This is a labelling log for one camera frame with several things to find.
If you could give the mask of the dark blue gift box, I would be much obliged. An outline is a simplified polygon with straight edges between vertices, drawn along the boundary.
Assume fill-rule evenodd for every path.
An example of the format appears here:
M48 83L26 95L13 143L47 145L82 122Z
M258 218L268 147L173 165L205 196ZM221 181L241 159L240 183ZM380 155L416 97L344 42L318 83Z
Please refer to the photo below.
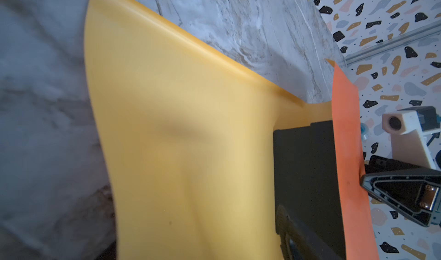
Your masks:
M346 259L333 122L273 133L275 210L282 205Z

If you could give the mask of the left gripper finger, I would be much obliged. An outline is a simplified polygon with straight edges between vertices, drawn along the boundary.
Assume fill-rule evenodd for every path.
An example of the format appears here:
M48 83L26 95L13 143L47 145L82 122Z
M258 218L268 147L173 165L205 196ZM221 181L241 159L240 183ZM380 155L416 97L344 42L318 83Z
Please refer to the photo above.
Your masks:
M276 233L280 237L280 248L285 260L340 260L316 233L296 217L290 217L279 205L275 216Z

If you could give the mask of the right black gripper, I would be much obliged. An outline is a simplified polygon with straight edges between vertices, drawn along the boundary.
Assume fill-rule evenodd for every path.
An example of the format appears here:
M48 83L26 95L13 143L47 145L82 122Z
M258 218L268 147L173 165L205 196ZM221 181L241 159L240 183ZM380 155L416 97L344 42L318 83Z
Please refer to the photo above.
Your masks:
M441 173L372 155L360 186L370 196L423 227L441 225Z

